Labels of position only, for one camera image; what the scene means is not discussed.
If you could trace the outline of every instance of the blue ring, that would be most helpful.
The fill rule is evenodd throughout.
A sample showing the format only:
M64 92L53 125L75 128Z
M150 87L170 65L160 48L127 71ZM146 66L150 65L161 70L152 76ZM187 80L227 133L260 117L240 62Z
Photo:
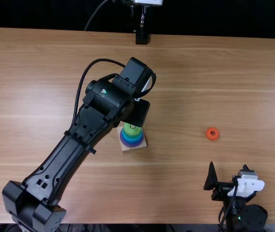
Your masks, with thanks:
M122 133L120 133L120 140L121 140L121 142L122 142L124 145L126 145L126 146L128 146L128 147L136 147L136 146L140 145L140 144L143 142L143 140L141 140L140 142L138 142L138 143L136 143L136 144L129 144L129 143L127 143L127 142L124 140L124 138L123 138L123 136L122 136Z
M126 137L126 138L130 138L130 139L139 139L141 134L143 134L143 131L141 130L139 134L135 135L135 136L130 136L128 134L126 134L126 132L124 131L124 129L122 129L122 134Z
M124 140L127 141L128 143L136 143L137 141L143 139L143 133L140 133L138 137L129 137L128 135L126 135L126 133L123 130L122 130L122 136Z
M143 141L143 133L137 139L129 138L123 131L121 132L121 136L128 144L138 144Z

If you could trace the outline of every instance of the wooden table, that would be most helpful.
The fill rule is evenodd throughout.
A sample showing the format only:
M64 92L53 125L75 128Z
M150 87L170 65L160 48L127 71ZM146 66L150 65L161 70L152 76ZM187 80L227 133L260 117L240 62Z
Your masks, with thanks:
M123 154L116 130L69 183L65 223L217 223L221 202L203 191L209 162L220 181L243 164L266 185L252 200L275 223L275 40L0 29L0 222L11 222L1 191L22 181L69 128L77 85L94 59L130 57L157 74L144 130L146 149ZM91 69L86 85L120 72ZM220 139L206 139L208 127Z

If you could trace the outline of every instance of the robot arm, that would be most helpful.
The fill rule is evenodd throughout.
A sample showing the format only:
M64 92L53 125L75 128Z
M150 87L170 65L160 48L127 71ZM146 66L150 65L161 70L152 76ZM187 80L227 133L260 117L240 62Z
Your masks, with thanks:
M89 83L71 127L47 159L22 183L9 181L2 191L6 211L23 231L55 231L66 213L58 206L63 192L94 146L120 121L143 125L150 103L134 98L150 91L142 92L150 76L153 86L152 70L131 58L119 75Z

